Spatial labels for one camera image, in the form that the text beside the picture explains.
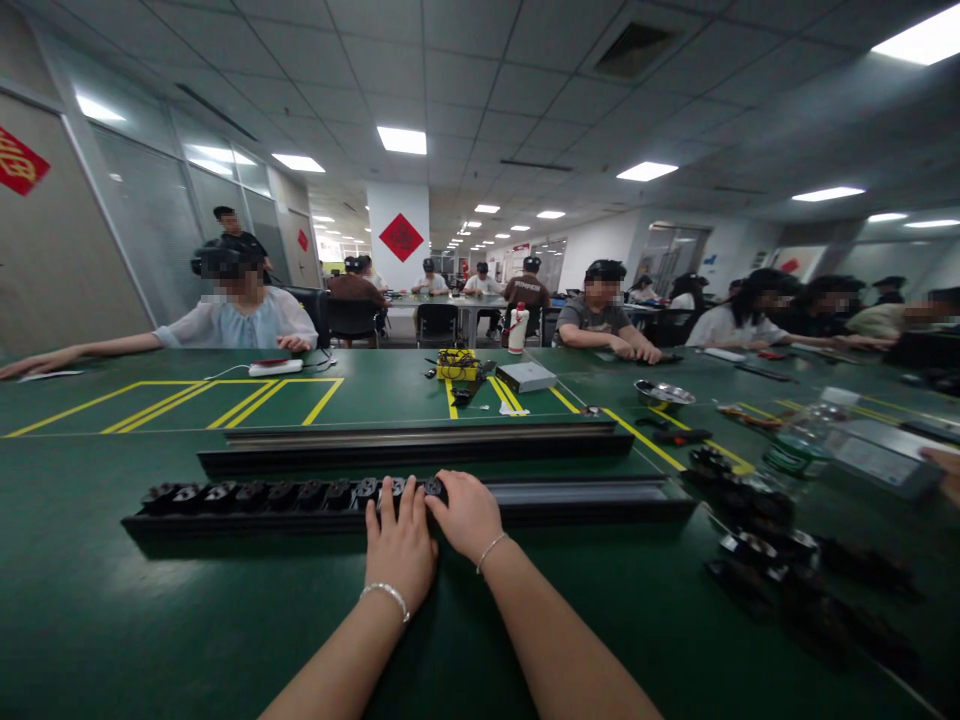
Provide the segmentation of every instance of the gray box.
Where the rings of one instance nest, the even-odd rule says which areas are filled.
[[[920,456],[921,448],[952,452],[942,443],[876,420],[837,423],[827,437],[833,464],[905,499],[916,500],[936,487],[944,471]]]
[[[557,384],[557,376],[537,363],[517,363],[497,367],[497,379],[515,393],[546,390]]]

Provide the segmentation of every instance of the red diamond sign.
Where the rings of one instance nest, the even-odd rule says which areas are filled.
[[[400,262],[406,262],[413,251],[423,245],[420,233],[403,216],[403,213],[398,213],[393,222],[387,225],[387,229],[380,233],[380,239],[400,259]]]

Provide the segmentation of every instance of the water bottle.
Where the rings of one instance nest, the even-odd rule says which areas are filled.
[[[841,388],[824,388],[820,399],[797,413],[777,433],[763,461],[780,472],[803,480],[813,480],[833,457],[826,447],[834,423],[850,419],[850,408],[857,404],[857,393]]]

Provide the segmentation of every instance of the silver bracelet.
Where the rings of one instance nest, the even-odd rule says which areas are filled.
[[[509,535],[507,535],[507,534],[504,533],[504,532],[500,533],[500,535],[497,537],[497,539],[494,540],[492,543],[490,543],[490,544],[487,546],[487,549],[483,551],[483,555],[480,556],[480,562],[477,563],[477,575],[480,575],[480,574],[481,574],[481,573],[480,573],[480,568],[483,567],[483,561],[487,559],[487,555],[489,555],[489,554],[490,554],[490,551],[493,550],[494,547],[496,547],[497,543],[500,542],[501,540],[503,540],[505,537],[509,537]]]
[[[403,612],[403,624],[406,625],[410,621],[410,613],[407,610],[407,604],[403,601],[403,596],[397,592],[395,587],[392,585],[387,585],[386,583],[370,583],[363,589],[363,592],[360,593],[358,600],[363,600],[363,596],[371,590],[383,590],[386,593],[390,593],[393,599],[400,603],[400,610]]]

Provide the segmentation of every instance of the gray t-shirt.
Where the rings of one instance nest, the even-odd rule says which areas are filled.
[[[557,316],[557,330],[553,336],[553,343],[563,347],[560,337],[560,328],[564,325],[576,325],[588,332],[605,332],[619,337],[620,329],[630,325],[630,318],[619,305],[607,305],[599,313],[587,307],[582,298],[570,298]]]

